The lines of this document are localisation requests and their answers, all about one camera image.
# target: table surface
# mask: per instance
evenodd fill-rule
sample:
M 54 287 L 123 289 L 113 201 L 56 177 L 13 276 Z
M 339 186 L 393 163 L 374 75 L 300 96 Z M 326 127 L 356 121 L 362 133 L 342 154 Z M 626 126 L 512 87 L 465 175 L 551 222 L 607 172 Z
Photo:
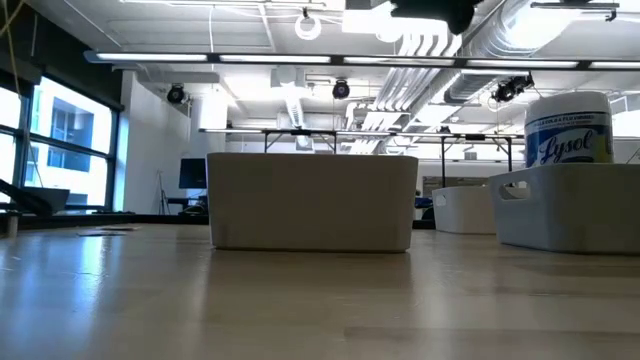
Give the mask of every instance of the table surface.
M 211 250 L 206 226 L 0 240 L 2 359 L 638 359 L 640 258 L 414 231 L 400 255 Z

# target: lysol wipes container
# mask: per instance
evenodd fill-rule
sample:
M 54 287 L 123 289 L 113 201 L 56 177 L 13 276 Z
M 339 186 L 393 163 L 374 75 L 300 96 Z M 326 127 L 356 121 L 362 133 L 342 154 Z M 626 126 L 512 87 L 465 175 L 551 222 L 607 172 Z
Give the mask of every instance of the lysol wipes container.
M 599 92 L 574 92 L 532 103 L 525 124 L 527 167 L 612 163 L 611 106 Z

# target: black window frame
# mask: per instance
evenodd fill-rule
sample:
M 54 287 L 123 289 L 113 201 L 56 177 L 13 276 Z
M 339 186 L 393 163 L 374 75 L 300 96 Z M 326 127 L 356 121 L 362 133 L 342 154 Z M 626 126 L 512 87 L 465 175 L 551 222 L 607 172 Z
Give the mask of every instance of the black window frame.
M 69 205 L 65 206 L 65 210 L 102 210 L 102 211 L 113 211 L 113 196 L 114 196 L 114 188 L 115 188 L 115 177 L 116 177 L 116 161 L 117 161 L 117 146 L 118 146 L 118 131 L 119 131 L 119 123 L 120 123 L 120 108 L 114 108 L 113 106 L 100 101 L 96 97 L 87 95 L 86 93 L 79 91 L 77 88 L 71 87 L 68 84 L 65 84 L 64 81 L 60 81 L 60 79 L 55 76 L 49 76 L 49 74 L 44 73 L 42 77 L 46 77 L 51 81 L 54 81 L 68 89 L 75 91 L 76 93 L 85 96 L 101 105 L 106 106 L 111 110 L 111 141 L 109 152 L 101 152 L 88 147 L 76 145 L 70 142 L 65 142 L 62 140 L 53 139 L 52 137 L 43 136 L 36 133 L 31 133 L 31 122 L 33 119 L 33 97 L 35 93 L 35 85 L 31 85 L 29 90 L 22 95 L 20 95 L 20 100 L 22 102 L 21 111 L 20 111 L 20 122 L 17 128 L 12 128 L 10 126 L 1 125 L 0 124 L 0 133 L 13 136 L 16 142 L 16 156 L 14 161 L 13 168 L 13 184 L 20 188 L 24 187 L 24 179 L 27 175 L 27 162 L 29 160 L 29 147 L 31 146 L 31 141 L 43 143 L 46 145 L 55 146 L 60 149 L 73 151 L 80 154 L 96 156 L 102 159 L 105 159 L 107 162 L 107 186 L 105 189 L 105 203 L 104 205 Z M 0 203 L 0 209 L 11 209 L 13 208 L 12 204 Z

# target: cable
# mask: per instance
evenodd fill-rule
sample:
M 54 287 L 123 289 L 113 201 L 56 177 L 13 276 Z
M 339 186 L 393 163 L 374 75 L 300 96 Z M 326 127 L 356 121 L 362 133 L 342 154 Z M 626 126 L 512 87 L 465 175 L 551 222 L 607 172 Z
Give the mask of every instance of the cable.
M 20 0 L 20 3 L 18 3 L 18 6 L 16 6 L 16 9 L 13 10 L 13 14 L 11 14 L 11 16 L 8 16 L 8 11 L 7 10 L 7 6 L 8 4 L 5 4 L 4 6 L 4 12 L 5 12 L 5 23 L 4 26 L 2 27 L 2 29 L 0 29 L 0 37 L 2 37 L 4 35 L 4 33 L 6 31 L 9 30 L 9 26 L 11 26 L 11 23 L 13 23 L 13 20 L 15 20 L 16 16 L 18 16 L 18 13 L 20 12 L 20 9 L 22 9 L 22 5 L 24 5 L 24 0 Z
M 540 91 L 538 91 L 538 88 L 536 88 L 535 86 L 532 86 L 533 90 L 535 90 L 538 93 L 538 96 L 540 96 L 540 99 L 544 99 L 544 96 L 542 96 L 542 94 L 540 94 Z
M 18 15 L 18 12 L 22 8 L 24 4 L 24 0 L 20 1 L 16 9 L 13 11 L 13 14 L 9 16 L 9 9 L 6 4 L 4 6 L 4 19 L 5 26 L 0 30 L 0 37 L 7 33 L 7 40 L 9 42 L 9 57 L 11 58 L 11 68 L 13 70 L 13 80 L 15 81 L 16 92 L 20 95 L 20 80 L 18 79 L 18 67 L 16 66 L 16 57 L 13 51 L 13 36 L 11 34 L 11 23 Z M 36 170 L 36 174 L 38 175 L 38 180 L 40 180 L 40 187 L 44 187 L 44 183 L 42 182 L 42 176 L 40 175 L 40 170 L 38 169 L 38 160 L 35 157 L 35 153 L 33 152 L 33 147 L 31 146 L 31 137 L 30 137 L 30 129 L 25 131 L 24 140 L 25 143 L 29 146 L 29 152 L 31 153 L 31 158 L 33 159 L 33 167 Z
M 333 20 L 333 18 L 335 18 L 335 17 L 328 17 L 328 16 L 322 16 L 322 15 L 318 15 L 318 16 L 316 16 L 316 17 L 317 17 L 318 19 L 320 19 L 320 20 L 322 20 L 322 21 L 326 21 L 326 22 L 328 22 L 328 23 L 330 23 L 330 24 L 342 25 L 342 21 L 339 21 L 339 20 Z
M 211 53 L 214 53 L 215 51 L 213 50 L 213 24 L 211 23 L 211 18 L 213 16 L 213 9 L 214 7 L 212 6 L 211 9 L 209 10 L 209 45 L 211 48 Z M 213 64 L 211 64 L 211 71 L 215 70 L 215 66 Z
M 629 164 L 633 159 L 635 159 L 638 153 L 640 153 L 640 148 L 638 148 L 638 150 L 636 150 L 636 152 L 633 153 L 633 155 L 629 158 L 629 160 L 627 160 L 627 162 L 625 162 L 625 164 Z

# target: black monitor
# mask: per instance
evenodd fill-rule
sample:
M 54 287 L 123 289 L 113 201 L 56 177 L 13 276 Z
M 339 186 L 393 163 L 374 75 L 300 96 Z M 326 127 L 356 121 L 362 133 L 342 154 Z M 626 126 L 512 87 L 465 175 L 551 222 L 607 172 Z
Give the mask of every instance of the black monitor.
M 182 159 L 180 189 L 206 189 L 207 163 L 204 159 Z

